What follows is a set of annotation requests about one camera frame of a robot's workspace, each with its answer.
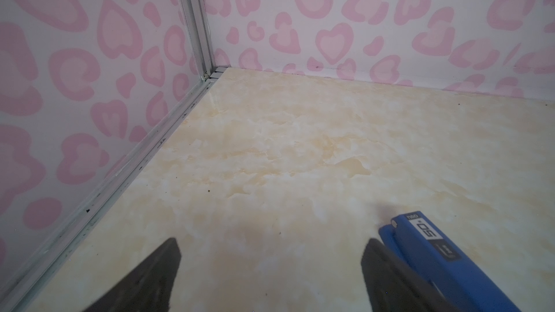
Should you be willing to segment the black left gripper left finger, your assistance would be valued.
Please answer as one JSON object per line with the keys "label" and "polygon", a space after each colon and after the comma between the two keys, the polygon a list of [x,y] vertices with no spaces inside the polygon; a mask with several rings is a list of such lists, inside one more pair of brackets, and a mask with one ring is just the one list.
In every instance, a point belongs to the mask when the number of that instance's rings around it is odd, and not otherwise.
{"label": "black left gripper left finger", "polygon": [[169,238],[85,312],[168,311],[182,255]]}

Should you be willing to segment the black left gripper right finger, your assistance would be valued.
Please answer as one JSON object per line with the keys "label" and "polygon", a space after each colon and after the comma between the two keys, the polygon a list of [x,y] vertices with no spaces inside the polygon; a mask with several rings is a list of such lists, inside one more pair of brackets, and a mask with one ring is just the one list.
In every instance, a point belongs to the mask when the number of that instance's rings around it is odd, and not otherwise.
{"label": "black left gripper right finger", "polygon": [[373,312],[458,310],[376,238],[364,249],[361,270]]}

